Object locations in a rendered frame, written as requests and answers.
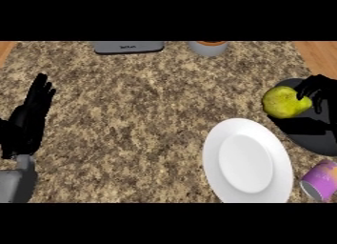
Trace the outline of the yellow-green pear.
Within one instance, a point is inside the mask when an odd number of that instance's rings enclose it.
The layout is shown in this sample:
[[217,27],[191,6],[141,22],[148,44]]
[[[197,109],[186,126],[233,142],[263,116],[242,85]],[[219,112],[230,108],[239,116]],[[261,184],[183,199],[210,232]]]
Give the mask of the yellow-green pear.
[[295,98],[297,92],[288,86],[273,87],[261,97],[261,109],[267,115],[278,119],[292,118],[311,107],[307,96]]

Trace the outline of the grey appliance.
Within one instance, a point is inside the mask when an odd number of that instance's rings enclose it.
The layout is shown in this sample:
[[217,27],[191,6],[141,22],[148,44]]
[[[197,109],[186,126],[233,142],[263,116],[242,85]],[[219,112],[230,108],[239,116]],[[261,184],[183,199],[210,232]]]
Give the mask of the grey appliance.
[[163,41],[92,41],[96,54],[145,53],[164,48]]

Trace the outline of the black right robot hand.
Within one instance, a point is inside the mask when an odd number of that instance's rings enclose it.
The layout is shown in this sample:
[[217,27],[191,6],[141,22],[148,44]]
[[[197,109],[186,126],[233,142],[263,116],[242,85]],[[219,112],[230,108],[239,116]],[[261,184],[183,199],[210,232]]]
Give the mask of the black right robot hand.
[[337,142],[337,80],[323,75],[310,75],[294,87],[295,99],[313,94],[314,112],[322,112],[322,101],[326,101],[329,128]]

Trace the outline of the white plate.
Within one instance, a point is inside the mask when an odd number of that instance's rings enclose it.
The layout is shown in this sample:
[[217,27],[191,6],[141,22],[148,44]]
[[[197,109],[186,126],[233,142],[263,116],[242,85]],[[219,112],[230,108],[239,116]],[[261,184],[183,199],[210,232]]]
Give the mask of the white plate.
[[291,160],[279,139],[260,123],[230,118],[211,128],[202,142],[201,165],[222,202],[288,201]]

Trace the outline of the grey pot with orange contents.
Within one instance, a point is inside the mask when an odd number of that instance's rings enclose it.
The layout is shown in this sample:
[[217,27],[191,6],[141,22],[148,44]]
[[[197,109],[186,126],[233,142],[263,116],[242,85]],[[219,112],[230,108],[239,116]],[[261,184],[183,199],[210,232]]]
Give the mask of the grey pot with orange contents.
[[194,53],[202,56],[217,56],[223,53],[227,42],[219,41],[219,42],[205,42],[205,41],[189,41],[188,46]]

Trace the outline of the purple can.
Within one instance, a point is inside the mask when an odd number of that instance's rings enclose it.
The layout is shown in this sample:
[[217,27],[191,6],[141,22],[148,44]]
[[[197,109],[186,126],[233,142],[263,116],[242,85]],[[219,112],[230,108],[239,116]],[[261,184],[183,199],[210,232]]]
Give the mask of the purple can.
[[303,175],[298,186],[316,201],[326,201],[337,191],[337,163],[320,160]]

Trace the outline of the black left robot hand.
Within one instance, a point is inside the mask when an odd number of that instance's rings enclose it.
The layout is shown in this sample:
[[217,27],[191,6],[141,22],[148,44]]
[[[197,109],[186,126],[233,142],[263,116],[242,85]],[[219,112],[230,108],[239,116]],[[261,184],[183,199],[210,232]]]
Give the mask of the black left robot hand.
[[55,89],[39,73],[30,84],[23,103],[14,108],[7,120],[0,118],[1,158],[11,159],[20,154],[32,155],[40,147],[45,116]]

